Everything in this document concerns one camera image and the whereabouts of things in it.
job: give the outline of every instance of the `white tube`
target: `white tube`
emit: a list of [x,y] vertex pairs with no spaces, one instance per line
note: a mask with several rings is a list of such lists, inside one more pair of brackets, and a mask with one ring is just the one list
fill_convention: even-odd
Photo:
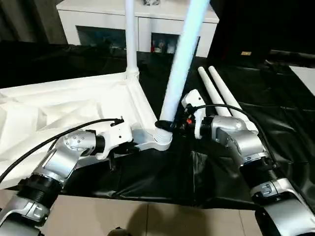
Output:
[[[207,75],[205,69],[201,66],[198,68],[200,77],[202,78],[203,83],[205,84],[206,90],[214,104],[225,104],[218,93],[216,87],[213,85],[211,79]],[[219,116],[231,117],[230,111],[226,107],[216,107],[216,111]]]
[[126,47],[127,47],[127,77],[138,75],[137,50],[135,40],[134,0],[125,0]]
[[[190,0],[167,84],[160,120],[174,120],[208,6],[209,0]],[[171,138],[171,133],[157,130],[158,142],[170,142]]]
[[[233,94],[231,93],[231,91],[228,89],[228,87],[226,86],[226,84],[224,83],[224,81],[222,80],[221,76],[218,74],[218,72],[216,71],[216,69],[213,66],[209,67],[209,72],[212,76],[212,78],[214,79],[222,97],[224,98],[226,104],[237,107],[239,109],[241,109],[240,104],[238,104],[238,102],[236,101],[235,97],[233,96]],[[248,117],[243,114],[240,113],[236,110],[230,109],[231,113],[234,117],[236,118],[240,118],[242,119],[247,126],[248,130],[251,130],[255,133],[258,133],[258,129],[257,127],[254,125],[254,123],[252,123]]]

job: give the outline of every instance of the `white plastic frame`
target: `white plastic frame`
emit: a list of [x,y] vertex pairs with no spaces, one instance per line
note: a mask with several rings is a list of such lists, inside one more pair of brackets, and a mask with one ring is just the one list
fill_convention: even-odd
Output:
[[[209,0],[190,2],[161,119],[174,119],[208,4]],[[172,136],[156,129],[157,118],[138,81],[134,0],[125,0],[125,5],[126,72],[0,89],[0,173],[30,148],[70,127],[98,118],[123,116],[141,150],[168,149]],[[109,125],[105,122],[88,128],[99,133]],[[0,184],[0,189],[28,177],[47,149],[48,146],[41,148],[14,168]],[[95,157],[85,157],[79,161],[78,168],[98,161]]]

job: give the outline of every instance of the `cabinet door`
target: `cabinet door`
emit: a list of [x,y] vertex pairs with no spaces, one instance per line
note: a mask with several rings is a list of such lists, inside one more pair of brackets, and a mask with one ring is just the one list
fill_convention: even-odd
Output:
[[[59,16],[69,44],[125,48],[125,16],[91,12],[59,10]],[[138,18],[135,19],[138,50]]]
[[[139,51],[172,52],[174,40],[176,40],[176,47],[178,35],[182,33],[183,27],[184,21],[139,17]],[[202,23],[196,56],[208,56],[216,27],[217,24]]]

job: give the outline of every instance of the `black cable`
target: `black cable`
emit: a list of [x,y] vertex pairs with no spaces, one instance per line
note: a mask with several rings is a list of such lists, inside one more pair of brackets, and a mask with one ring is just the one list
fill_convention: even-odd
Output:
[[96,124],[96,123],[100,123],[100,122],[106,122],[106,121],[114,121],[114,122],[120,122],[121,119],[97,119],[97,120],[93,120],[93,121],[90,121],[90,122],[87,122],[87,123],[84,123],[84,124],[81,124],[77,127],[74,127],[74,128],[71,128],[67,131],[64,131],[60,134],[57,134],[55,135],[54,137],[51,137],[50,139],[47,139],[46,141],[40,143],[39,145],[37,145],[36,147],[32,148],[31,150],[29,150],[27,153],[25,153],[23,156],[21,156],[19,159],[17,159],[15,162],[13,162],[9,167],[8,169],[6,169],[2,175],[0,176],[0,183],[4,180],[4,178],[10,173],[10,171],[13,170],[14,167],[16,167],[18,164],[20,164],[25,158],[27,158],[29,155],[31,155],[33,152],[37,151],[38,149],[42,148],[43,146],[45,146],[46,144],[54,141],[55,139],[59,139],[60,137],[66,135],[66,134],[69,134],[73,131],[76,131],[78,129],[81,129],[85,126],[89,126],[91,124]]
[[266,146],[266,148],[267,148],[267,151],[269,152],[269,156],[271,157],[271,159],[272,159],[274,162],[277,162],[277,161],[276,161],[276,158],[275,158],[275,156],[274,156],[274,154],[273,154],[272,151],[271,151],[271,145],[269,144],[269,142],[268,142],[268,140],[267,140],[266,133],[265,133],[264,130],[261,128],[261,126],[260,126],[260,124],[258,123],[258,121],[257,121],[251,114],[249,114],[248,112],[243,111],[243,110],[240,109],[240,108],[237,108],[237,107],[234,107],[234,106],[231,106],[231,105],[227,105],[227,104],[202,105],[202,106],[199,106],[199,107],[194,107],[194,109],[195,109],[195,110],[198,110],[198,109],[207,108],[207,107],[227,107],[227,108],[229,108],[229,109],[236,110],[236,111],[238,111],[238,112],[243,113],[244,115],[246,115],[246,116],[249,118],[249,120],[250,120],[251,122],[253,122],[253,123],[256,125],[256,127],[257,127],[257,129],[258,129],[258,131],[259,131],[259,134],[261,135],[261,137],[262,137],[262,139],[263,139],[263,141],[264,141],[264,143],[265,143],[265,146]]
[[56,142],[58,141],[58,139],[55,139],[54,140],[54,142],[50,145],[50,147],[48,148],[48,151],[47,152],[49,152],[49,151],[51,151],[53,148],[54,148],[54,146],[55,146],[55,144],[56,144]]

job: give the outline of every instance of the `white shelf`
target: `white shelf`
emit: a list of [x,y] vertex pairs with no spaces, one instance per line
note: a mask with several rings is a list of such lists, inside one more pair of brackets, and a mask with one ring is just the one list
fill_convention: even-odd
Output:
[[[161,0],[160,5],[144,6],[142,0],[135,0],[135,16],[183,21],[190,0]],[[125,15],[125,0],[64,0],[58,10]],[[209,5],[205,23],[218,23],[219,18]]]

